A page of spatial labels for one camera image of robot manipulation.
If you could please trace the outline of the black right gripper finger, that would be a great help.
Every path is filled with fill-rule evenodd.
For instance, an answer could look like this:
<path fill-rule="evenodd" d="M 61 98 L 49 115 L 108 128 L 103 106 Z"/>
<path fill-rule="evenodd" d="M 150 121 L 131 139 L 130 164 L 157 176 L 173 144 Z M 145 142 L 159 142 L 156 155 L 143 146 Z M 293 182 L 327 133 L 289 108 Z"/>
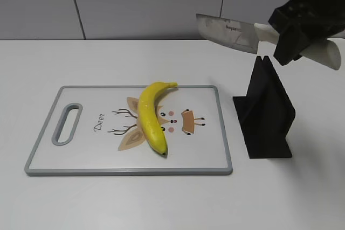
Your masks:
<path fill-rule="evenodd" d="M 273 24 L 279 33 L 274 57 L 282 66 L 301 57 L 301 52 L 314 44 L 325 44 L 326 38 L 318 32 L 319 26 L 313 23 Z"/>

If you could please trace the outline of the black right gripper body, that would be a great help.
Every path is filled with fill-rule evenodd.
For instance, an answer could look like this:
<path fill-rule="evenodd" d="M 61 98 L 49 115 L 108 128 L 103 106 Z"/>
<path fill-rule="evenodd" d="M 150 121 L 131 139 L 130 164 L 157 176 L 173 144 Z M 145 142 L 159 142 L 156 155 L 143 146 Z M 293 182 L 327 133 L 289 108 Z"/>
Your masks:
<path fill-rule="evenodd" d="M 296 22 L 306 35 L 344 38 L 344 0 L 289 0 L 274 9 L 268 22 L 279 33 Z"/>

